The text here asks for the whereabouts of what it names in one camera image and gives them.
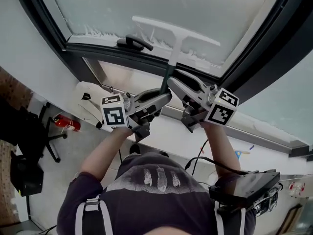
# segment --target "white strap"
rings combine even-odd
[[[215,204],[214,211],[215,211],[215,218],[216,218],[217,234],[224,235],[223,220],[222,220],[221,215],[217,213],[217,210],[219,208],[219,202],[215,201],[214,204]]]
[[[241,209],[241,222],[240,222],[240,233],[239,233],[239,235],[244,235],[245,221],[246,221],[246,210],[245,210],[245,208],[242,208]]]
[[[99,203],[99,195],[95,198],[89,198],[86,201],[86,208],[85,211],[98,211],[98,203]]]
[[[106,235],[113,235],[109,211],[108,211],[106,203],[103,200],[100,201],[100,207],[102,211],[103,223],[104,223],[104,229],[106,230]]]
[[[75,235],[83,234],[84,207],[85,207],[85,203],[81,203],[77,208],[76,219],[75,219]]]

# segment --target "floor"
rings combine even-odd
[[[40,111],[42,104],[32,100],[29,110],[35,113]],[[46,112],[44,121],[48,116],[58,114],[60,110],[51,106]],[[54,226],[57,221],[57,214],[66,195],[67,187],[75,174],[79,171],[84,158],[108,135],[108,132],[97,130],[94,126],[80,121],[81,131],[68,131],[67,139],[58,139],[51,142],[52,148],[56,150],[61,158],[59,164],[55,163],[48,150],[44,151],[44,157],[40,159],[40,166],[44,170],[43,191],[40,194],[30,196],[30,210],[32,220],[43,229]],[[60,133],[62,129],[51,126],[51,135]],[[126,141],[121,147],[122,158],[129,153],[129,148],[133,143]],[[142,151],[153,150],[150,147],[141,146]],[[170,158],[185,166],[187,159],[169,154]],[[105,178],[101,184],[103,187],[112,182],[117,174],[120,159],[118,154],[114,158]],[[208,182],[208,176],[214,172],[213,165],[198,163],[195,175],[197,181]],[[285,191],[279,195],[278,206],[270,213],[266,213],[257,218],[255,235],[269,235],[276,231],[284,220],[289,208],[298,203],[297,199],[292,199]]]

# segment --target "fire extinguisher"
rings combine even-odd
[[[52,119],[54,124],[58,127],[71,130],[71,131],[79,131],[80,123],[72,120],[64,115],[58,114],[56,117]]]

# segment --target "frosted glass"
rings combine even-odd
[[[56,0],[75,35],[102,36],[112,41],[126,34],[173,46],[170,32],[138,27],[132,16],[175,24],[221,43],[220,47],[186,39],[182,52],[191,60],[220,67],[241,40],[264,0]]]
[[[241,113],[265,121],[313,144],[313,52],[288,73],[239,106]]]

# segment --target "gray t-shirt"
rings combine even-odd
[[[221,178],[217,185],[234,178]],[[121,164],[116,180],[103,190],[100,182],[81,173],[68,187],[58,215],[59,235],[75,234],[79,204],[100,195],[110,214],[113,234],[142,235],[169,226],[192,235],[215,235],[214,202],[179,164],[157,153],[130,155]],[[241,217],[223,217],[225,234],[239,234]],[[255,228],[255,213],[246,213],[245,235]]]

